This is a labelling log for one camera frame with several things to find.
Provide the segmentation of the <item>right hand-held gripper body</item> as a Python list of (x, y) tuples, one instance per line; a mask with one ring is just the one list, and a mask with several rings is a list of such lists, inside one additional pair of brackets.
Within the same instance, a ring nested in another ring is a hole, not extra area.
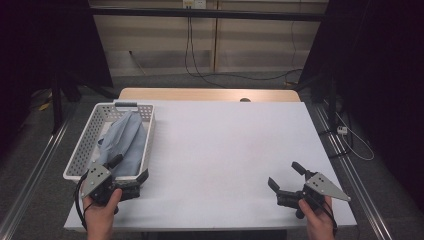
[(279, 206), (289, 207), (296, 210), (298, 219), (304, 218), (304, 213), (299, 207), (299, 200), (304, 199), (312, 210), (324, 209), (325, 197), (329, 196), (349, 202), (351, 197), (344, 193), (331, 180), (322, 173), (310, 173), (305, 180), (303, 189), (296, 192), (281, 190), (276, 186), (276, 198)]

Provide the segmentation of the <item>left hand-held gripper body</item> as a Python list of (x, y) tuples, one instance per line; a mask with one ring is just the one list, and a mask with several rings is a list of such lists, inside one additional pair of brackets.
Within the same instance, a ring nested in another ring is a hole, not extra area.
[(95, 203), (106, 205), (116, 189), (122, 190), (121, 201), (140, 196), (139, 183), (117, 181), (107, 167), (95, 163), (87, 171), (81, 190), (81, 198), (90, 197)]

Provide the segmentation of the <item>light blue tank top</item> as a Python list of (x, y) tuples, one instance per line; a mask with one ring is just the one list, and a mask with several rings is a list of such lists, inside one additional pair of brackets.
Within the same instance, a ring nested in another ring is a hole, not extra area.
[(147, 132), (139, 113), (128, 111), (115, 121), (99, 139), (99, 164), (110, 162), (121, 154), (123, 160), (112, 169), (114, 177), (135, 176), (139, 172)]

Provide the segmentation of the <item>white perforated plastic basket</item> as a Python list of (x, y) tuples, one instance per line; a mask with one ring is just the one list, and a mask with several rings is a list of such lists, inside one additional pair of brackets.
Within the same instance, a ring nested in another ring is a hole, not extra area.
[(119, 176), (119, 182), (135, 181), (148, 169), (155, 130), (155, 107), (136, 102), (98, 103), (83, 129), (70, 160), (63, 172), (63, 178), (77, 183), (92, 163), (100, 156), (98, 141), (106, 134), (111, 125), (126, 112), (137, 112), (146, 131), (146, 142), (142, 149), (141, 162), (135, 175)]

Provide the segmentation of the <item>person's right hand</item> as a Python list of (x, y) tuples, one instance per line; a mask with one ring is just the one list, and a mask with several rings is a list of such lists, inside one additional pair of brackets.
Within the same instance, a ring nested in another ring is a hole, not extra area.
[(307, 218), (309, 240), (335, 240), (333, 221), (324, 211), (321, 209), (313, 211), (304, 199), (300, 199), (298, 204)]

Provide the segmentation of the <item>person's left hand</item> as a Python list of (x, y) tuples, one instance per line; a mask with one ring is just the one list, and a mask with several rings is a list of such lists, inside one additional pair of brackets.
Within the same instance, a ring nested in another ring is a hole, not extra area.
[(114, 212), (120, 202), (122, 190), (116, 189), (106, 206), (97, 206), (90, 197), (83, 199), (87, 240), (110, 240), (113, 233)]

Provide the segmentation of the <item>white table mat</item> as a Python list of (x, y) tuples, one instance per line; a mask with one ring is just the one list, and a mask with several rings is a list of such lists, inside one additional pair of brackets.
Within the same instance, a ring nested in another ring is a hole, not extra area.
[[(155, 107), (149, 177), (140, 197), (120, 204), (121, 231), (288, 229), (295, 210), (277, 204), (271, 177), (300, 191), (322, 173), (344, 193), (302, 102), (148, 101)], [(300, 175), (292, 167), (306, 169)], [(341, 226), (356, 220), (349, 202), (333, 198)]]

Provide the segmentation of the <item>black metal stand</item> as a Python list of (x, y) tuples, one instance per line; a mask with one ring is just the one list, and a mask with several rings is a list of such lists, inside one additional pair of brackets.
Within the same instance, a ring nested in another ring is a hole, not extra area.
[(60, 77), (57, 73), (52, 76), (51, 80), (51, 93), (53, 104), (53, 129), (52, 133), (56, 134), (59, 129), (64, 125), (64, 117), (62, 110), (62, 93), (68, 98), (70, 102), (78, 102), (81, 99), (81, 93), (78, 86), (85, 86), (94, 92), (100, 94), (107, 99), (117, 99), (118, 94), (104, 89), (98, 84), (90, 83), (83, 79), (75, 72), (66, 71), (65, 77)]
[(335, 132), (337, 128), (336, 116), (336, 83), (331, 75), (319, 73), (318, 75), (301, 79), (293, 88), (294, 91), (300, 92), (305, 88), (312, 91), (312, 101), (316, 103), (327, 104), (327, 117), (329, 131)]

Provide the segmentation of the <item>thin dark rod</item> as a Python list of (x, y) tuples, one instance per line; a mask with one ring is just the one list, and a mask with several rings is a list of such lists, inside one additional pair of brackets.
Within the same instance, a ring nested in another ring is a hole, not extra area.
[(140, 65), (140, 63), (139, 63), (139, 61), (138, 61), (138, 59), (137, 59), (137, 57), (136, 57), (135, 53), (134, 53), (133, 51), (129, 51), (129, 54), (130, 54), (130, 56), (131, 56), (132, 60), (134, 61), (134, 63), (138, 66), (138, 68), (139, 68), (139, 69), (140, 69), (140, 71), (142, 72), (142, 74), (143, 74), (144, 76), (146, 76), (146, 72), (145, 72), (145, 70), (143, 69), (143, 67)]

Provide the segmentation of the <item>black curtain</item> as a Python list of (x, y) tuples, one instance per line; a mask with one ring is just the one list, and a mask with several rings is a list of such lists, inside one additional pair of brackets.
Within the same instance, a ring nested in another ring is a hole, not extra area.
[(89, 0), (0, 0), (0, 156), (29, 113), (31, 95), (113, 85)]
[(424, 213), (424, 0), (328, 0), (301, 79), (331, 75)]

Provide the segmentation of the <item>black horizontal bar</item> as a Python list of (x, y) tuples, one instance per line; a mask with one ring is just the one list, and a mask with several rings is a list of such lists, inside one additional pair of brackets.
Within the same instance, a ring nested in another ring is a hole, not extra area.
[(165, 9), (165, 8), (106, 8), (91, 7), (93, 15), (116, 16), (149, 16), (149, 17), (187, 17), (187, 18), (214, 18), (214, 19), (255, 19), (255, 20), (281, 20), (322, 22), (329, 19), (325, 14), (312, 13), (278, 13), (278, 12), (252, 12), (252, 11), (227, 11), (227, 10), (202, 10), (202, 9)]

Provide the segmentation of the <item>aluminium floor rail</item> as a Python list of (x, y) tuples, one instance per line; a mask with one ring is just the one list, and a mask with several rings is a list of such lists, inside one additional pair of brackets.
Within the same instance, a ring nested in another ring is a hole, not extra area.
[(331, 144), (331, 149), (337, 154), (335, 161), (341, 164), (343, 172), (352, 186), (355, 199), (360, 204), (376, 238), (378, 240), (394, 240), (388, 225), (383, 220), (376, 204), (360, 179), (352, 159), (347, 153), (349, 147), (343, 144), (343, 138), (336, 133), (324, 134), (324, 137)]
[(71, 115), (66, 116), (56, 131), (50, 136), (46, 147), (38, 158), (37, 164), (26, 179), (23, 188), (20, 190), (17, 199), (8, 211), (4, 221), (0, 224), (0, 240), (12, 239), (16, 228), (33, 197), (34, 189), (38, 186), (40, 179), (50, 164), (57, 147), (61, 143), (63, 136), (67, 131), (71, 119)]

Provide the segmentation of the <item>white wall socket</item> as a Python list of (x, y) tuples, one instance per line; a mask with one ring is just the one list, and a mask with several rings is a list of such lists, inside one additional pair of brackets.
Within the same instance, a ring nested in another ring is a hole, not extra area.
[(182, 7), (184, 9), (206, 9), (206, 0), (183, 0)]

